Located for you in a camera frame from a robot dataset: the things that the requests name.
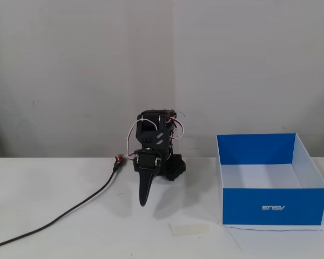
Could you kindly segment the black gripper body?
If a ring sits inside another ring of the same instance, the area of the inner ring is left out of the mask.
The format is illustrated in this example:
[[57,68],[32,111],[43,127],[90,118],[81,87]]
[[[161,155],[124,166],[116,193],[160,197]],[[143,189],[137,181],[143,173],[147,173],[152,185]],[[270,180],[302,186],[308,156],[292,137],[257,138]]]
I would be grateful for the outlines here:
[[162,156],[159,152],[145,148],[135,151],[133,166],[136,172],[159,173],[161,170]]

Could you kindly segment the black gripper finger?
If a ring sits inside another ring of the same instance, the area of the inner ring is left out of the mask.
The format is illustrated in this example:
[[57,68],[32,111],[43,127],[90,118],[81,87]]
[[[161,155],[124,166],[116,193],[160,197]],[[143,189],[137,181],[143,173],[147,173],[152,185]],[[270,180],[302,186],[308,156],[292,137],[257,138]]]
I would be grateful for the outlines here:
[[151,183],[152,173],[143,171],[139,173],[139,202],[142,207],[144,207],[147,203]]
[[153,172],[153,173],[150,173],[150,176],[148,177],[147,197],[148,197],[149,194],[150,194],[150,190],[151,190],[151,185],[152,185],[153,179],[154,179],[157,175],[158,175],[158,172]]

